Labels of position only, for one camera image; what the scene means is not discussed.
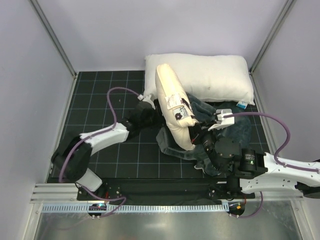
dark gray fabric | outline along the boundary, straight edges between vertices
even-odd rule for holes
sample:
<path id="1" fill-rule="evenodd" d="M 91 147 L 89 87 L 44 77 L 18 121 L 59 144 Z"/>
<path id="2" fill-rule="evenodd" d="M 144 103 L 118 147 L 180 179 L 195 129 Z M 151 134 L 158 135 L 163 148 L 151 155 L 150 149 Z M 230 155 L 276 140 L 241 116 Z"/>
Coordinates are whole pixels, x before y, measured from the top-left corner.
<path id="1" fill-rule="evenodd" d="M 238 107 L 237 104 L 232 101 L 222 102 L 218 107 L 213 107 L 189 93 L 187 93 L 187 96 L 195 118 L 201 123 L 205 121 L 211 122 L 214 119 L 214 113 L 218 109 L 231 109 L 233 113 L 244 112 L 242 108 Z M 235 142 L 240 143 L 242 148 L 248 148 L 251 138 L 251 128 L 249 117 L 240 116 L 235 117 L 233 125 L 216 131 L 216 135 L 218 138 L 231 138 Z M 197 163 L 194 168 L 201 169 L 210 176 L 219 174 L 219 172 L 214 169 L 202 145 L 196 145 L 195 149 L 190 151 L 182 149 L 174 141 L 168 127 L 162 127 L 160 129 L 156 140 L 162 153 L 184 160 L 196 160 Z"/>

printed label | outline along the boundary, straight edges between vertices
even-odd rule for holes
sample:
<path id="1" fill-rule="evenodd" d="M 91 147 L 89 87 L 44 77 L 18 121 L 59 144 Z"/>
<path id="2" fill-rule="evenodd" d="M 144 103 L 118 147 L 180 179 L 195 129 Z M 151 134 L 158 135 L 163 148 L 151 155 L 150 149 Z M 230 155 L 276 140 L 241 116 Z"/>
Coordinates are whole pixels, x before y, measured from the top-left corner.
<path id="1" fill-rule="evenodd" d="M 246 102 L 244 102 L 244 101 L 239 101 L 236 105 L 237 105 L 239 108 L 246 109 L 247 106 L 248 106 L 248 103 L 246 103 Z"/>
<path id="2" fill-rule="evenodd" d="M 175 119 L 178 121 L 185 119 L 186 117 L 189 117 L 189 113 L 184 106 L 181 106 L 181 107 L 174 109 L 173 115 L 174 115 Z"/>
<path id="3" fill-rule="evenodd" d="M 166 96 L 165 100 L 167 109 L 172 109 L 184 104 L 179 93 L 172 94 L 171 96 Z"/>

black tile floor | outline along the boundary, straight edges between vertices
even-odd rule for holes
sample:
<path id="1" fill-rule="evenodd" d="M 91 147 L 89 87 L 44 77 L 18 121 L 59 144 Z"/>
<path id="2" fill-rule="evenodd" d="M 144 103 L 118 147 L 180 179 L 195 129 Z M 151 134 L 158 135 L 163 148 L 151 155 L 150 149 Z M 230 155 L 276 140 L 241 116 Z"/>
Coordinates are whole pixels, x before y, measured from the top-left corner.
<path id="1" fill-rule="evenodd" d="M 61 139 L 68 131 L 92 132 L 113 124 L 106 93 L 113 87 L 127 87 L 143 93 L 144 71 L 81 72 L 79 74 Z M 114 91 L 110 101 L 118 119 L 126 116 L 139 102 L 134 94 Z M 257 112 L 248 106 L 248 112 Z M 252 135 L 250 146 L 269 152 L 260 117 L 251 116 Z M 156 135 L 158 129 L 145 129 L 127 142 L 109 146 L 94 154 L 89 168 L 101 178 L 206 178 L 201 170 L 194 169 L 192 161 L 165 155 L 160 152 Z M 59 170 L 53 167 L 50 178 Z"/>

